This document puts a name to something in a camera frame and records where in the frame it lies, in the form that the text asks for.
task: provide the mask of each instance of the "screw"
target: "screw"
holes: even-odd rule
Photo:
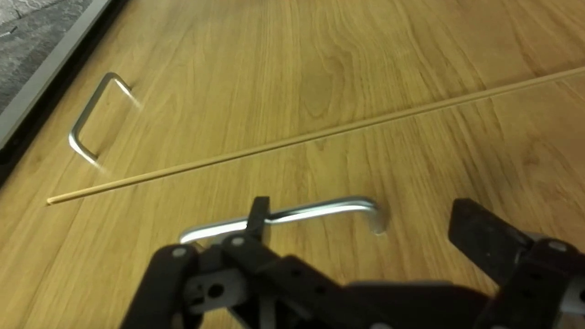
[[[241,246],[245,242],[245,237],[241,237],[241,235],[235,235],[234,239],[232,239],[232,244],[234,246]]]
[[[557,250],[557,252],[566,252],[568,250],[568,246],[564,242],[561,242],[561,241],[548,241],[548,246]]]
[[[171,255],[173,255],[173,257],[182,257],[184,253],[186,253],[184,248],[175,248],[175,250],[171,250]]]
[[[391,325],[387,325],[383,321],[376,321],[376,323],[369,325],[369,329],[391,329]]]

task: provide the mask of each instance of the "wood grain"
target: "wood grain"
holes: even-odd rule
[[[570,69],[583,21],[574,0],[129,1],[58,111],[106,71],[144,107],[107,91],[84,131],[102,167],[62,140],[53,193]]]
[[[376,199],[391,219],[380,237],[352,215],[272,230],[274,250],[341,283],[433,277],[493,292],[447,242],[449,204],[473,197],[521,230],[583,250],[583,91],[579,74],[56,204],[78,210],[64,217],[69,230],[54,235],[60,248],[49,250],[54,259],[34,294],[14,305],[27,306],[16,323],[115,326],[157,246],[186,226],[246,213],[254,195],[270,195],[272,208],[347,193]],[[27,253],[20,261],[38,261]],[[208,323],[228,325],[221,316]]]

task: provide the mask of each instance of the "bolt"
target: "bolt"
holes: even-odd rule
[[[566,252],[568,250],[568,246],[564,242],[561,242],[561,241],[548,241],[548,246],[557,250],[557,252]]]
[[[232,244],[234,246],[241,246],[245,242],[245,237],[241,237],[241,235],[235,235],[234,239],[232,239]]]
[[[369,329],[391,329],[391,325],[387,325],[383,321],[376,321],[376,323],[369,325]]]
[[[171,255],[173,255],[173,257],[182,257],[184,253],[186,253],[184,248],[175,248],[175,250],[171,250]]]

